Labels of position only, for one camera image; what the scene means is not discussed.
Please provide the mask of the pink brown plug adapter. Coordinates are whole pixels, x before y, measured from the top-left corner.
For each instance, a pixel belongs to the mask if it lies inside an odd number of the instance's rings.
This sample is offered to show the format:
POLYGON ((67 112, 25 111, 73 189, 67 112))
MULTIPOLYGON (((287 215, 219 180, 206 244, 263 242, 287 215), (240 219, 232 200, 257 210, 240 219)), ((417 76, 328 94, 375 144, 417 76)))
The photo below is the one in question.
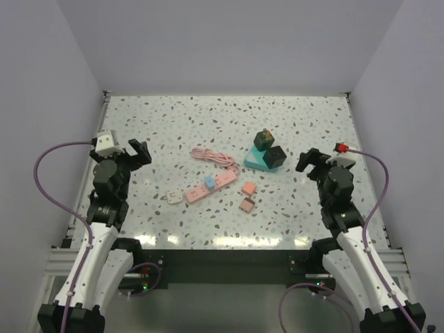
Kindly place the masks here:
POLYGON ((249 214, 255 207, 255 202, 250 198, 244 198, 239 205, 239 209, 247 214, 249 214))

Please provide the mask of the white square plug adapter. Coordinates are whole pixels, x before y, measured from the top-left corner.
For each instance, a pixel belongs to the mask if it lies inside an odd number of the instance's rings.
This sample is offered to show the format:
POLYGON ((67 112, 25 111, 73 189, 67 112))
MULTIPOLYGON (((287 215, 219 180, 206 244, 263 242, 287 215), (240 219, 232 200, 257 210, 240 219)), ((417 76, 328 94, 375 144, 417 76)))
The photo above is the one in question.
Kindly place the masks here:
POLYGON ((161 200, 165 200, 170 205, 180 203, 183 200, 182 190, 180 188, 168 189, 161 197, 161 200))

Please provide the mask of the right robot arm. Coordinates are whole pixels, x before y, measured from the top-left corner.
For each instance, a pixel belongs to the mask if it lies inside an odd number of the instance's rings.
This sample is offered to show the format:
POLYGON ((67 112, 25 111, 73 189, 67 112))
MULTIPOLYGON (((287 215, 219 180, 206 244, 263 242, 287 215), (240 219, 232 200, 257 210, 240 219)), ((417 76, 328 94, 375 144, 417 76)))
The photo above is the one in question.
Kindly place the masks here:
POLYGON ((421 332, 425 310, 395 283, 368 235, 370 219, 352 201, 354 151, 345 144, 335 151, 330 156, 312 148, 300 154, 296 166, 297 172, 313 167, 307 177, 316 183, 322 221, 332 235, 312 243, 305 266, 333 276, 354 307, 361 332, 421 332))

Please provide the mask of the pink power strip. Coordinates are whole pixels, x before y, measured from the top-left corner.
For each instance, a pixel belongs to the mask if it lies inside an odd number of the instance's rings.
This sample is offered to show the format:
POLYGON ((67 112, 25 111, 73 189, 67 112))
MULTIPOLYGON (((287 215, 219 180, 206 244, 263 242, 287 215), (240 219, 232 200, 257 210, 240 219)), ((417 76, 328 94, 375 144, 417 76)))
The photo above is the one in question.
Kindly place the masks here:
POLYGON ((217 190, 224 188, 237 179, 234 171, 228 170, 217 176, 207 176, 204 183, 190 189, 185 193, 185 197, 189 203, 196 203, 197 201, 213 194, 217 190))

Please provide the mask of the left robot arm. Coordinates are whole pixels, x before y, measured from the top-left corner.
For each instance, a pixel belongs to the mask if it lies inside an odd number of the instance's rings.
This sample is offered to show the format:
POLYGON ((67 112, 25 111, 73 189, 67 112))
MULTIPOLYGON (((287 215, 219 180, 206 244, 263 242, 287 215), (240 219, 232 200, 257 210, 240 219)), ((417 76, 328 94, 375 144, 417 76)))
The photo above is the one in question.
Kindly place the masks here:
POLYGON ((65 284, 51 304, 43 304, 37 320, 43 332, 103 332, 105 310, 127 272, 144 264, 137 239, 119 237, 128 212, 130 175, 152 158, 146 142, 129 140, 130 155, 109 135, 97 136, 89 145, 96 162, 86 216, 74 216, 85 226, 85 235, 65 284))

